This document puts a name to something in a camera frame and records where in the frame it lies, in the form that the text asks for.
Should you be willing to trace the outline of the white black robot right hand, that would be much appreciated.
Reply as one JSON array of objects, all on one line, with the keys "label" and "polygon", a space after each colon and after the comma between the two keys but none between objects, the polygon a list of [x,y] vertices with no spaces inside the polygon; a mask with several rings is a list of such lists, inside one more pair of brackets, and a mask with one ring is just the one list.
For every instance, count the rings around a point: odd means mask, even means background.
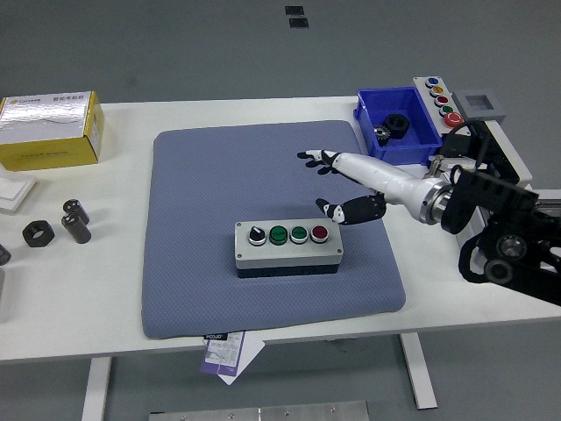
[{"label": "white black robot right hand", "polygon": [[404,170],[379,159],[356,153],[337,153],[328,150],[307,150],[297,157],[306,159],[306,166],[318,168],[319,175],[341,174],[370,189],[370,196],[334,204],[318,198],[316,205],[339,225],[356,225],[382,218],[386,205],[401,204],[416,220],[433,225],[431,206],[443,184],[437,179],[419,179]]}]

